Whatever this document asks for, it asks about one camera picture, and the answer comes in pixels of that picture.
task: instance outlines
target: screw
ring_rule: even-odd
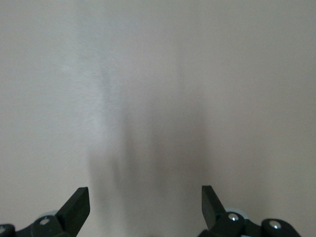
[[[229,219],[231,219],[232,221],[237,221],[239,220],[239,217],[235,214],[235,213],[230,213],[228,215]]]
[[[3,226],[0,226],[0,235],[4,232],[5,232],[5,228]]]
[[[45,217],[44,219],[42,219],[42,220],[39,222],[39,224],[43,226],[43,225],[46,225],[48,222],[49,222],[49,219],[48,219],[47,217]]]
[[[281,229],[282,227],[281,224],[277,221],[270,221],[269,224],[272,228],[277,229],[277,230]]]

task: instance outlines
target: beige background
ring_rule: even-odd
[[[314,0],[0,2],[0,223],[89,186],[80,237],[196,237],[201,185],[316,233]]]

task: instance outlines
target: black robotic claw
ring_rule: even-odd
[[[208,230],[198,237],[301,237],[287,222],[266,219],[261,226],[227,212],[211,186],[202,186],[202,212]]]
[[[20,231],[10,224],[0,225],[0,237],[75,237],[89,213],[89,190],[78,188],[56,215],[38,218]]]

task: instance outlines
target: wall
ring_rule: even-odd
[[[0,3],[0,223],[89,186],[79,236],[195,237],[201,185],[316,232],[315,1]]]

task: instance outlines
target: screw head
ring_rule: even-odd
[[[276,229],[276,230],[282,228],[281,224],[280,224],[278,221],[273,221],[273,220],[272,220],[272,221],[269,222],[269,224],[270,224],[270,226],[271,226],[272,228],[274,228],[274,229]]]
[[[45,217],[44,219],[42,219],[42,220],[39,222],[39,224],[43,226],[43,225],[46,225],[48,222],[49,222],[49,219],[48,219],[47,217]]]
[[[228,215],[228,218],[231,219],[232,221],[237,221],[239,220],[239,217],[235,213],[230,213]]]
[[[5,232],[5,228],[3,226],[0,226],[0,235],[4,232]]]

